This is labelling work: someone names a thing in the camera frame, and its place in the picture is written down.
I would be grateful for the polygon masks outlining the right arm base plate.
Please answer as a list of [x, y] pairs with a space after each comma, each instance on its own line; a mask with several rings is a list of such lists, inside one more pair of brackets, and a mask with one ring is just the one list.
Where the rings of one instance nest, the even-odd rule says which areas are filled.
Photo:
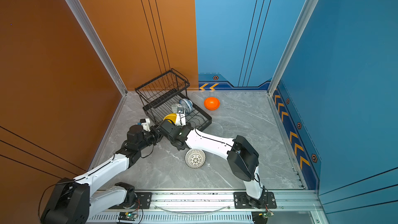
[[276, 209], [277, 204], [273, 192], [263, 192], [260, 199], [249, 197], [245, 192], [234, 192], [234, 206], [236, 209]]

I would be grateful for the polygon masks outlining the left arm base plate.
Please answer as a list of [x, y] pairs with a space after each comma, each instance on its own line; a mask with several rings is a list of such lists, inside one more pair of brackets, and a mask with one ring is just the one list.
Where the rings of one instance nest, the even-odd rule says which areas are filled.
[[134, 192], [126, 195], [125, 200], [110, 209], [149, 209], [152, 200], [152, 192]]

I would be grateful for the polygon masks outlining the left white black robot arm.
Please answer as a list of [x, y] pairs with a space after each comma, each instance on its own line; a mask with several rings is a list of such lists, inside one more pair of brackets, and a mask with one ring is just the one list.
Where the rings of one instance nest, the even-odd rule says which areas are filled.
[[132, 167], [142, 157], [142, 150], [162, 139], [155, 127], [141, 124], [130, 127], [127, 139], [114, 155], [87, 173], [73, 179], [63, 178], [55, 184], [46, 207], [39, 213], [42, 224], [84, 224], [92, 216], [119, 205], [130, 209], [139, 206], [134, 186], [116, 183], [100, 188], [116, 175]]

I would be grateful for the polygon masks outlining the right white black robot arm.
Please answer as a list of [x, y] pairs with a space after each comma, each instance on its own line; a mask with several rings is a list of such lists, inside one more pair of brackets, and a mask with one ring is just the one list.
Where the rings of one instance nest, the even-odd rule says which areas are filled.
[[189, 125], [175, 125], [169, 120], [162, 121], [156, 131], [178, 150], [188, 149], [185, 162], [192, 169], [200, 168], [205, 163], [206, 152], [227, 161], [232, 173], [245, 184], [244, 204], [267, 208], [266, 190], [259, 175], [259, 154], [243, 136], [221, 138]]

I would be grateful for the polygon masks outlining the blue floral white bowl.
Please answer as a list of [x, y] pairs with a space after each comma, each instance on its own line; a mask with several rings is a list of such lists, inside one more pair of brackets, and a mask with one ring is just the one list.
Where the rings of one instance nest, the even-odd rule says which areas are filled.
[[179, 100], [179, 104], [183, 106], [186, 114], [190, 114], [193, 111], [193, 103], [189, 99], [181, 99]]

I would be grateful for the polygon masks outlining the orange plastic bowl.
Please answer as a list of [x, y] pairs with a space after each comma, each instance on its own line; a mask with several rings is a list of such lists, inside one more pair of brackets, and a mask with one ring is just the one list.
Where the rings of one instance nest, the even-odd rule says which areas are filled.
[[216, 97], [208, 97], [204, 100], [204, 106], [210, 111], [215, 111], [220, 107], [220, 101]]

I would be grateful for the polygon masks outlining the green patterned white bowl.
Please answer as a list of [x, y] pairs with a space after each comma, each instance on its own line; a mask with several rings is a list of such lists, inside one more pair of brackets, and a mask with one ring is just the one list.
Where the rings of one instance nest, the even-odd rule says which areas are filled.
[[179, 103], [172, 104], [171, 109], [172, 109], [172, 113], [175, 113], [175, 114], [184, 114], [185, 113], [185, 108]]

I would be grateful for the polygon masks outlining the yellow plastic bowl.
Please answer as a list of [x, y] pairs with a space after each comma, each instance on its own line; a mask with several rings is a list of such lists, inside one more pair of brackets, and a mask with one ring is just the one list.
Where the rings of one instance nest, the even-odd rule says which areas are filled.
[[176, 124], [177, 123], [177, 114], [176, 113], [168, 114], [167, 116], [165, 116], [163, 118], [163, 120], [168, 120], [168, 121], [172, 122], [173, 124]]

